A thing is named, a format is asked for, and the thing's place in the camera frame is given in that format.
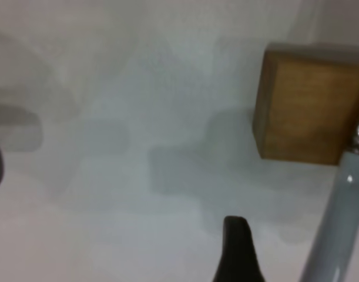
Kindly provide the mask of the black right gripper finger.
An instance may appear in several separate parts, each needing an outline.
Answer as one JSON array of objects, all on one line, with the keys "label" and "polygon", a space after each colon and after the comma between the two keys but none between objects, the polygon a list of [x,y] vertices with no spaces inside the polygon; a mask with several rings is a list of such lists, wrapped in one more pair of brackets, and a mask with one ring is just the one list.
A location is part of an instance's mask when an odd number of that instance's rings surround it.
[{"label": "black right gripper finger", "polygon": [[247,220],[227,216],[223,221],[222,254],[214,281],[264,281]]}]

